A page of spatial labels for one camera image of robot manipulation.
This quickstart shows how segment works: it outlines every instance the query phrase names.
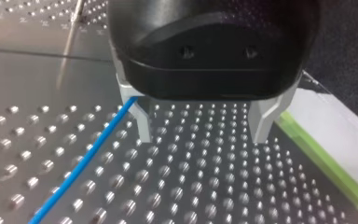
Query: metal perforated table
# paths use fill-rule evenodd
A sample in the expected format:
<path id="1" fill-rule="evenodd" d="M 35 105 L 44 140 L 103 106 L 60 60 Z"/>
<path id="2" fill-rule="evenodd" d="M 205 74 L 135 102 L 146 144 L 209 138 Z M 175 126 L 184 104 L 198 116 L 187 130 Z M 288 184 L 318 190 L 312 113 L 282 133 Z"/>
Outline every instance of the metal perforated table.
<path id="1" fill-rule="evenodd" d="M 75 30 L 74 5 L 0 1 L 0 223 L 26 223 L 122 104 L 106 2 L 88 1 L 90 26 Z M 127 115 L 44 223 L 358 224 L 278 126 L 252 143 L 245 102 L 151 105 L 154 143 Z"/>

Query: blue cable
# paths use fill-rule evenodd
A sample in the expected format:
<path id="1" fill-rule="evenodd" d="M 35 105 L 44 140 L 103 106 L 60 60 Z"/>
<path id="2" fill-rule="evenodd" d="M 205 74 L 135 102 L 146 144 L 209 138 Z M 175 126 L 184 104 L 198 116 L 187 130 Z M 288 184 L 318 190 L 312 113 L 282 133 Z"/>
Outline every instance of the blue cable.
<path id="1" fill-rule="evenodd" d="M 48 214 L 48 211 L 54 206 L 54 204 L 61 198 L 61 196 L 72 186 L 78 176 L 83 172 L 83 170 L 87 167 L 89 162 L 92 160 L 94 155 L 98 152 L 100 147 L 103 145 L 104 141 L 109 137 L 112 131 L 116 128 L 116 126 L 120 123 L 123 117 L 127 114 L 130 107 L 135 103 L 138 97 L 131 97 L 126 104 L 117 112 L 117 115 L 113 118 L 113 120 L 109 123 L 107 128 L 103 130 L 101 136 L 95 141 L 92 148 L 89 152 L 86 153 L 83 160 L 75 167 L 72 173 L 62 182 L 60 188 L 51 195 L 51 197 L 42 205 L 39 211 L 34 215 L 34 217 L 28 222 L 28 224 L 36 224 L 42 221 L 43 217 Z"/>

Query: green edge strip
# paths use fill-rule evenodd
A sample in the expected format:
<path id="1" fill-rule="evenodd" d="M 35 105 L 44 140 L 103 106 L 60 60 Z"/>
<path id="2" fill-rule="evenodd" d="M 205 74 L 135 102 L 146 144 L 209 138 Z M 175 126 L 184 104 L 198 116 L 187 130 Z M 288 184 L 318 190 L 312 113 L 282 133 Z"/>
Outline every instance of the green edge strip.
<path id="1" fill-rule="evenodd" d="M 288 112 L 283 112 L 277 124 L 301 150 L 327 175 L 358 209 L 358 183 L 299 126 Z"/>

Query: hole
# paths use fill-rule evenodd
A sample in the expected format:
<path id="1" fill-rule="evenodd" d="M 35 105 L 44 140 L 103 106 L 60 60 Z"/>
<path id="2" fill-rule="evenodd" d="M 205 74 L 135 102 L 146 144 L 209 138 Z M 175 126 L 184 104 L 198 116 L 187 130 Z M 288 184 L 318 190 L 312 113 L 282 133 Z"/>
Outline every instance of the hole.
<path id="1" fill-rule="evenodd" d="M 194 50 L 190 46 L 184 46 L 180 49 L 180 54 L 183 59 L 192 59 L 194 58 Z"/>
<path id="2" fill-rule="evenodd" d="M 249 46 L 243 51 L 243 55 L 247 59 L 254 59 L 258 56 L 257 48 L 255 46 Z"/>

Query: screw hole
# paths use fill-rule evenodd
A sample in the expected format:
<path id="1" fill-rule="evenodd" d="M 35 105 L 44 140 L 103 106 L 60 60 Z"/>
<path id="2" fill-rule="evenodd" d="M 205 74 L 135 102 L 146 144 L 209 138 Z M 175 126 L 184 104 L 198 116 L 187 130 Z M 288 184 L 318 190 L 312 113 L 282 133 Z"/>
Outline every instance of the screw hole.
<path id="1" fill-rule="evenodd" d="M 180 49 L 180 55 L 182 59 L 192 59 L 194 58 L 194 50 L 190 46 L 184 46 Z"/>

